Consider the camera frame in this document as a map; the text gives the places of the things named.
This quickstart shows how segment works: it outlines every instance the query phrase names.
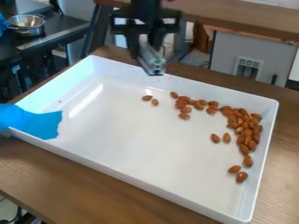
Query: metal bowl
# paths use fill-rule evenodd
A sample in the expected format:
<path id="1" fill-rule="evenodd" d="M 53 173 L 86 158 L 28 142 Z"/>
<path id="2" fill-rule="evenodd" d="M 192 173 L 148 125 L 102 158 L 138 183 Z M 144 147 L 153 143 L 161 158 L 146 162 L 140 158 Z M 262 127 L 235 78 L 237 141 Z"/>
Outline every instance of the metal bowl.
<path id="1" fill-rule="evenodd" d="M 22 28 L 37 28 L 45 24 L 45 20 L 41 16 L 35 15 L 17 15 L 10 17 L 8 22 Z"/>
<path id="2" fill-rule="evenodd" d="M 17 15 L 10 17 L 7 25 L 18 36 L 36 37 L 45 33 L 45 20 L 43 15 Z"/>

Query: electrical outlet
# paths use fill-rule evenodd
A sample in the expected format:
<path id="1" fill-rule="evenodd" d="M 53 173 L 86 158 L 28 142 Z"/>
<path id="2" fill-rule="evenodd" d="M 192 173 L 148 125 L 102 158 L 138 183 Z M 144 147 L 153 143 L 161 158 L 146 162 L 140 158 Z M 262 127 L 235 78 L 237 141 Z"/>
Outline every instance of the electrical outlet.
<path id="1" fill-rule="evenodd" d="M 257 80 L 261 74 L 264 61 L 239 56 L 234 64 L 233 75 Z"/>

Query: floor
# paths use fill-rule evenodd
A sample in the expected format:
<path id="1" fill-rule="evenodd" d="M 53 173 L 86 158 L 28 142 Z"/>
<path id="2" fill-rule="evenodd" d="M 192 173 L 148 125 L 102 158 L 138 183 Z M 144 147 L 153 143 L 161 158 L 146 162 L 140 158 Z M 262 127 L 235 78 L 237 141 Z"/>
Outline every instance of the floor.
<path id="1" fill-rule="evenodd" d="M 17 213 L 17 206 L 0 196 L 0 220 L 11 221 Z"/>

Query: wall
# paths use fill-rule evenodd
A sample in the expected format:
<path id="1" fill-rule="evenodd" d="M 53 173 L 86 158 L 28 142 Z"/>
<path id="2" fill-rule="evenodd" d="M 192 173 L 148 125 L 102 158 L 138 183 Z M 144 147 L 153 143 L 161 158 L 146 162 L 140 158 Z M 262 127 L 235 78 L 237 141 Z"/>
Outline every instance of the wall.
<path id="1" fill-rule="evenodd" d="M 218 31 L 212 58 L 212 70 L 232 74 L 238 56 L 264 61 L 259 81 L 284 87 L 296 56 L 297 47 L 272 40 L 251 38 Z"/>

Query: wooden table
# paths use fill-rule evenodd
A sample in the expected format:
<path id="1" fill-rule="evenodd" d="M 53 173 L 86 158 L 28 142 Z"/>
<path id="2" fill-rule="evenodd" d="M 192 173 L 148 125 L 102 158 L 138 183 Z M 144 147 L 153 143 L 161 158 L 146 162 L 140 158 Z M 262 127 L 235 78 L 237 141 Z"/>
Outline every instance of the wooden table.
<path id="1" fill-rule="evenodd" d="M 105 46 L 94 54 L 132 63 L 125 50 Z M 299 93 L 183 64 L 167 70 L 280 102 L 252 223 L 299 223 Z M 15 138 L 0 139 L 0 194 L 49 223 L 218 223 Z"/>
<path id="2" fill-rule="evenodd" d="M 130 0 L 94 0 L 96 4 L 123 7 Z M 299 41 L 299 10 L 240 0 L 164 1 L 164 7 L 181 10 L 188 20 L 287 41 Z"/>

